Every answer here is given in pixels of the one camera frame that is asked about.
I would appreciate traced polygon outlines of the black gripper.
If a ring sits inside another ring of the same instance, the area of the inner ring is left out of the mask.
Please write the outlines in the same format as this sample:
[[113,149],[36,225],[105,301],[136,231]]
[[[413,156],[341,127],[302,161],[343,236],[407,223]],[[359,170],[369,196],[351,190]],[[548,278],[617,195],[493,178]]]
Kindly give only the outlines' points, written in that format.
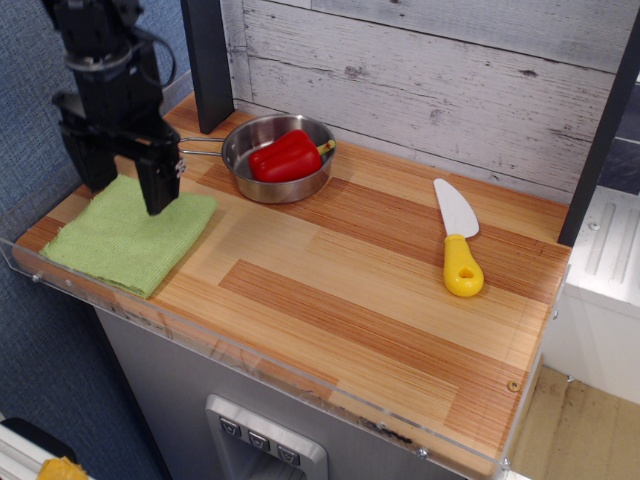
[[118,172],[115,154],[135,160],[147,212],[160,214],[179,196],[179,136],[160,115],[163,84],[152,44],[122,44],[103,56],[67,52],[75,93],[59,92],[65,148],[92,191]]

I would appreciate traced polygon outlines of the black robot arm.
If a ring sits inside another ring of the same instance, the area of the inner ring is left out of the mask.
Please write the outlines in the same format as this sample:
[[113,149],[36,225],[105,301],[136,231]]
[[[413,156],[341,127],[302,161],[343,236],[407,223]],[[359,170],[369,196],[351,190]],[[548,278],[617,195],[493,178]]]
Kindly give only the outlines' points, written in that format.
[[77,90],[52,102],[61,113],[64,145],[93,192],[118,175],[115,158],[135,163],[149,214],[179,196],[179,134],[162,118],[166,86],[158,69],[159,38],[137,27],[137,1],[47,1]]

